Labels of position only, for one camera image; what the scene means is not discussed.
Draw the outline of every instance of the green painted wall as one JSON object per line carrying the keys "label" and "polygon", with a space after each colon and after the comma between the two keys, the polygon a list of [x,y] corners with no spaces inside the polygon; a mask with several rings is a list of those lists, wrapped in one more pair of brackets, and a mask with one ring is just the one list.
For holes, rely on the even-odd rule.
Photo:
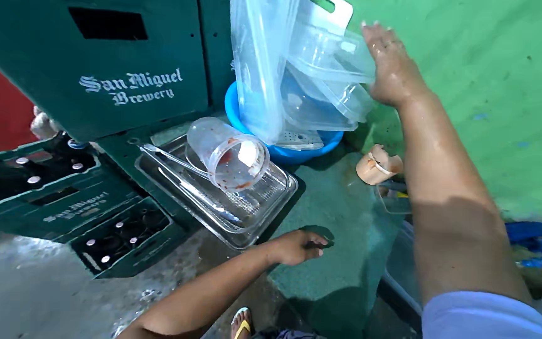
{"label": "green painted wall", "polygon": [[[542,220],[542,1],[349,0],[349,29],[394,27],[506,218]],[[403,151],[392,109],[347,135]]]}

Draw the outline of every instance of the small plastic cup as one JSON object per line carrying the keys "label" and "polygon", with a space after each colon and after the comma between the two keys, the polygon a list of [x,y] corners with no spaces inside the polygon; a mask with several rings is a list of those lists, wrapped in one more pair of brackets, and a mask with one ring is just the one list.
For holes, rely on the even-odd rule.
{"label": "small plastic cup", "polygon": [[187,143],[206,166],[208,179],[224,191],[252,187],[269,166],[264,143],[217,118],[194,121],[187,131]]}

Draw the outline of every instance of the san miguel brewery text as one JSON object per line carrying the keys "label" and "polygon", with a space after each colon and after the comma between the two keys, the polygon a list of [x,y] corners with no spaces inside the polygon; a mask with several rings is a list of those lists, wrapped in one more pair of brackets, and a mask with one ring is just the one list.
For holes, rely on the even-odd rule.
{"label": "san miguel brewery text", "polygon": [[[181,72],[177,68],[173,74],[162,74],[150,76],[150,73],[127,73],[128,78],[125,82],[122,79],[118,80],[98,80],[94,77],[81,77],[79,84],[85,86],[85,92],[99,92],[102,88],[112,95],[114,105],[124,105],[128,103],[138,104],[154,99],[172,98],[175,96],[171,89],[162,89],[165,84],[176,83],[183,81]],[[150,92],[139,95],[127,95],[124,90],[141,89],[141,88],[159,88],[156,92]]]}
{"label": "san miguel brewery text", "polygon": [[108,195],[108,192],[103,192],[102,194],[99,194],[97,196],[94,196],[91,199],[84,200],[82,202],[78,202],[75,204],[72,204],[68,206],[68,208],[65,211],[62,211],[60,213],[57,213],[55,215],[50,215],[49,217],[46,217],[43,219],[43,221],[50,223],[53,220],[63,218],[66,220],[74,218],[76,215],[80,215],[84,212],[87,212],[93,208],[95,208],[97,205],[105,204],[108,201],[105,199],[105,196]]}

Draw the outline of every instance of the sleeve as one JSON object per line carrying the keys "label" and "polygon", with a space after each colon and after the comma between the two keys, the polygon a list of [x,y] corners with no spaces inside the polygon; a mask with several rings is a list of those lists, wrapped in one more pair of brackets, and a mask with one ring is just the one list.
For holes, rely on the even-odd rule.
{"label": "sleeve", "polygon": [[542,339],[542,315],[497,294],[449,292],[428,302],[422,332],[427,339]]}

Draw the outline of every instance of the hand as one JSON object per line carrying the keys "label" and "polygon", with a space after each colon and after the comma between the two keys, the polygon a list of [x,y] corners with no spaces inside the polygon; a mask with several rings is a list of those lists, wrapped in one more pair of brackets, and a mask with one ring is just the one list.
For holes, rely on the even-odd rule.
{"label": "hand", "polygon": [[376,82],[370,90],[375,100],[398,109],[433,94],[392,29],[385,30],[377,21],[368,26],[364,21],[361,31],[376,62]]}
{"label": "hand", "polygon": [[261,246],[266,246],[272,264],[296,266],[322,256],[323,250],[320,247],[324,245],[327,245],[324,237],[305,230],[295,230]]}

